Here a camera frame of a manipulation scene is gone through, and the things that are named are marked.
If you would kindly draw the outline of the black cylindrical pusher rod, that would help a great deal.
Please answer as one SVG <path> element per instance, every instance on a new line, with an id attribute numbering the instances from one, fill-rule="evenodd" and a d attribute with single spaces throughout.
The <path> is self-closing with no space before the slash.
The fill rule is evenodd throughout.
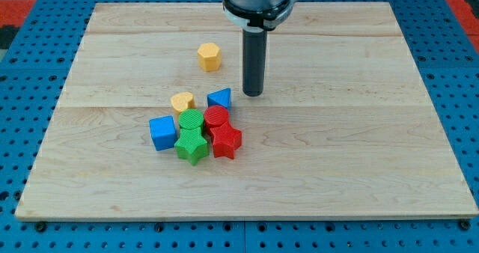
<path id="1" fill-rule="evenodd" d="M 242 91 L 249 97 L 263 93 L 266 47 L 266 31 L 242 31 Z"/>

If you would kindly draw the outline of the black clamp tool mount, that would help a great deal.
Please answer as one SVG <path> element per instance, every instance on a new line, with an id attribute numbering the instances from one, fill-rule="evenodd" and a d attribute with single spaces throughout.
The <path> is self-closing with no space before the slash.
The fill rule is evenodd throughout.
<path id="1" fill-rule="evenodd" d="M 298 0 L 222 0 L 225 16 L 250 32 L 274 31 L 285 22 Z"/>

